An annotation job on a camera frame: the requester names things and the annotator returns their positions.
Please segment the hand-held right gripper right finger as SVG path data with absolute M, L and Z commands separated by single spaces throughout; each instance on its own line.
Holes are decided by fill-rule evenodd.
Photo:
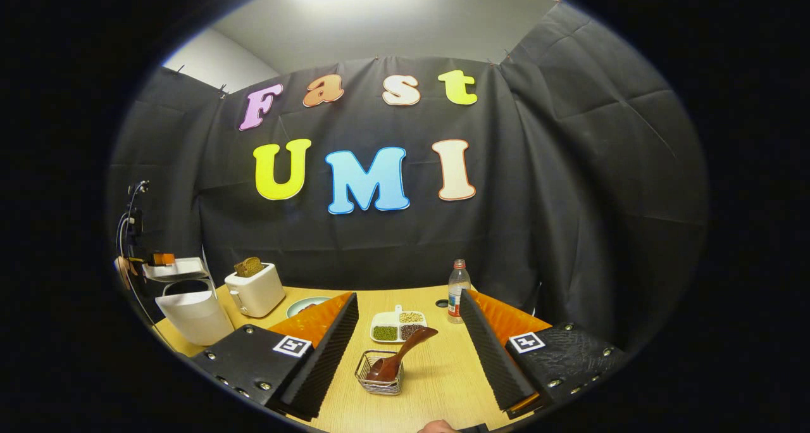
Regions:
M 570 403 L 627 360 L 577 323 L 552 325 L 481 292 L 462 291 L 460 314 L 495 401 L 510 418 Z

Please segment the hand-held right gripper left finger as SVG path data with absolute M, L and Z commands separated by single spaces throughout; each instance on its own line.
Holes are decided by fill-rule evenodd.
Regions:
M 358 318 L 357 294 L 345 292 L 272 327 L 238 327 L 190 361 L 243 398 L 310 421 L 319 415 Z

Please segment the white rice cooker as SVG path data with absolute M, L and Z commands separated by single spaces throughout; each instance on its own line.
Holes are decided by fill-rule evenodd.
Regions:
M 155 299 L 156 305 L 186 341 L 195 346 L 212 346 L 234 332 L 202 259 L 174 259 L 167 265 L 147 263 L 144 275 L 165 284 Z

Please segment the brown wooden spoon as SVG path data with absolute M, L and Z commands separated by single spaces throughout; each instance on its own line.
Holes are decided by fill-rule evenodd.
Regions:
M 403 358 L 414 348 L 428 339 L 435 337 L 438 330 L 433 327 L 420 327 L 414 331 L 411 337 L 405 340 L 399 352 L 391 357 L 377 359 L 367 371 L 364 380 L 372 383 L 390 384 L 396 383 L 399 377 L 400 367 Z

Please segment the light green plate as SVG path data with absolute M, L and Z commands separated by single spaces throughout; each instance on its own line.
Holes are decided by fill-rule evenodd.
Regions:
M 295 315 L 299 314 L 301 311 L 304 311 L 310 306 L 320 305 L 325 301 L 329 300 L 330 297 L 327 296 L 316 296 L 295 301 L 295 303 L 292 303 L 292 305 L 289 306 L 289 308 L 286 311 L 287 318 L 294 317 Z

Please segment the clear plastic water bottle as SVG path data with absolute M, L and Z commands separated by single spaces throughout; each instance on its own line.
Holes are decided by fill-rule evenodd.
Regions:
M 461 317 L 462 292 L 471 288 L 471 277 L 464 259 L 456 259 L 448 280 L 448 321 L 453 324 L 463 322 Z

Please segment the white divided bean dish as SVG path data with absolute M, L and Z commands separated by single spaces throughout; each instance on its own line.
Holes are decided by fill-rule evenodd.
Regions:
M 405 311 L 400 305 L 394 311 L 385 311 L 373 316 L 368 337 L 381 343 L 405 343 L 420 327 L 427 327 L 421 311 Z

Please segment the white toaster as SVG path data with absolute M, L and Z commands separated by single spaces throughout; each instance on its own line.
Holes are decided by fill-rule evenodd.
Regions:
M 238 277 L 235 272 L 225 277 L 225 285 L 234 300 L 237 311 L 247 317 L 265 317 L 285 298 L 285 292 L 272 263 L 249 278 Z

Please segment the black backdrop cloth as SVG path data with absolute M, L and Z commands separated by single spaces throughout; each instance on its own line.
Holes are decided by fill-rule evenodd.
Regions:
M 558 4 L 498 65 L 383 57 L 298 70 L 225 97 L 160 68 L 109 167 L 114 242 L 128 188 L 147 249 L 238 260 L 284 285 L 475 289 L 625 350 L 692 278 L 706 162 L 670 84 L 595 17 Z

